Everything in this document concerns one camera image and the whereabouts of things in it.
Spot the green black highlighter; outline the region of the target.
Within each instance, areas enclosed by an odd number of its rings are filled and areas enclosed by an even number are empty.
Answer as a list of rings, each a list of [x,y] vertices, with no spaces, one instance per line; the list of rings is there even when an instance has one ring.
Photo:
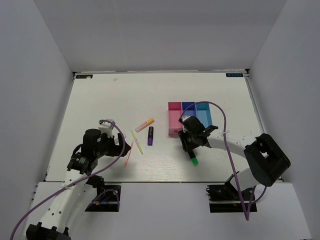
[[[197,166],[199,164],[197,157],[190,160],[194,166]]]

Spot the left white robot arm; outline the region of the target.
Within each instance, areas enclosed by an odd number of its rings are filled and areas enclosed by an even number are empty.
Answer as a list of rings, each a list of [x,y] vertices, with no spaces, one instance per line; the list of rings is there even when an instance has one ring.
[[[60,189],[49,196],[52,203],[37,224],[26,230],[28,240],[69,240],[70,229],[78,213],[91,200],[105,196],[103,177],[94,171],[102,157],[124,157],[131,147],[122,132],[115,137],[111,130],[88,129],[72,152]]]

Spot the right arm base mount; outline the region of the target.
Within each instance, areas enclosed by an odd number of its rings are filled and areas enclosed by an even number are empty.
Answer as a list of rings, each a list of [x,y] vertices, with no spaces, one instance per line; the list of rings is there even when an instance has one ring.
[[[239,186],[244,201],[246,211],[257,212],[255,203],[254,186],[259,183],[252,176],[237,173]],[[209,184],[206,187],[208,194],[209,211],[211,213],[242,213],[243,208],[239,197],[236,179],[232,175],[226,182],[219,184]]]

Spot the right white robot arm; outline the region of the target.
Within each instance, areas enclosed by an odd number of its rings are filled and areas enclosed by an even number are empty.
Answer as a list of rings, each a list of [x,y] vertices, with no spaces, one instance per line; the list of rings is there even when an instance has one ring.
[[[226,195],[236,200],[244,191],[257,185],[271,187],[291,166],[291,162],[275,140],[267,133],[258,137],[232,134],[217,126],[204,127],[195,116],[183,117],[178,132],[182,148],[192,158],[198,147],[225,150],[246,159],[248,168],[236,171],[226,182]]]

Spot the purple black highlighter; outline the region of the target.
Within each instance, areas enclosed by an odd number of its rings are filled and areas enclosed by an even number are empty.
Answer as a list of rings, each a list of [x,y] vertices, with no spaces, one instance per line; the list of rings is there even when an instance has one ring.
[[[148,128],[148,135],[147,135],[147,145],[148,146],[153,145],[153,139],[154,139],[154,127],[150,126]]]

